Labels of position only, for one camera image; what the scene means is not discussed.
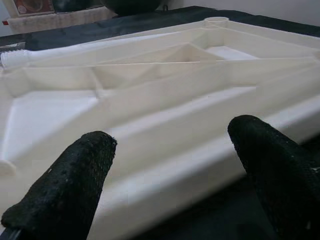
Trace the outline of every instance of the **white wall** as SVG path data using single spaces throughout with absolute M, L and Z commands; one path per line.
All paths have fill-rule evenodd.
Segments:
M 12 34 L 10 27 L 2 24 L 2 21 L 8 19 L 9 17 L 9 13 L 4 6 L 4 3 L 2 0 L 0 0 L 0 37 Z
M 320 26 L 320 0 L 171 0 L 170 9 L 202 6 Z

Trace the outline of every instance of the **white plastic tray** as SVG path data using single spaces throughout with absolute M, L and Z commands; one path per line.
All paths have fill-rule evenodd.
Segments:
M 297 45 L 222 23 L 4 71 L 0 213 L 89 131 L 118 140 L 93 240 L 131 236 L 239 178 L 227 136 L 234 116 L 261 117 L 298 142 L 319 133 L 319 49 L 307 47 L 310 38 Z

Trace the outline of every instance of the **background object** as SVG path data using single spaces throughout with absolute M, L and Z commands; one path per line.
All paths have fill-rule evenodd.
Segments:
M 91 0 L 52 0 L 56 13 L 69 13 L 88 8 Z
M 105 7 L 97 7 L 65 14 L 47 14 L 29 17 L 9 18 L 7 21 L 14 34 L 66 28 L 106 20 L 115 14 Z
M 19 16 L 48 14 L 54 12 L 51 0 L 13 0 Z
M 120 16 L 153 12 L 162 0 L 101 0 L 110 10 Z

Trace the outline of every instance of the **dark table surface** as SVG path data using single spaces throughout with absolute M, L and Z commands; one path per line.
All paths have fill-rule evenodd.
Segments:
M 116 17 L 91 24 L 0 37 L 0 46 L 25 42 L 28 50 L 65 47 L 178 24 L 208 17 L 320 37 L 320 27 L 233 10 L 186 7 L 170 11 Z M 319 155 L 320 136 L 304 147 Z M 168 218 L 132 240 L 269 240 L 275 239 L 250 181 L 244 177 L 185 211 Z

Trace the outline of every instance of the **black foam pad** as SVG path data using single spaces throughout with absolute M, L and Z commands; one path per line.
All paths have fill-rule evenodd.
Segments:
M 83 135 L 3 214 L 3 226 L 38 240 L 85 240 L 116 145 L 102 131 Z
M 319 161 L 254 116 L 234 118 L 228 133 L 281 239 L 319 239 Z

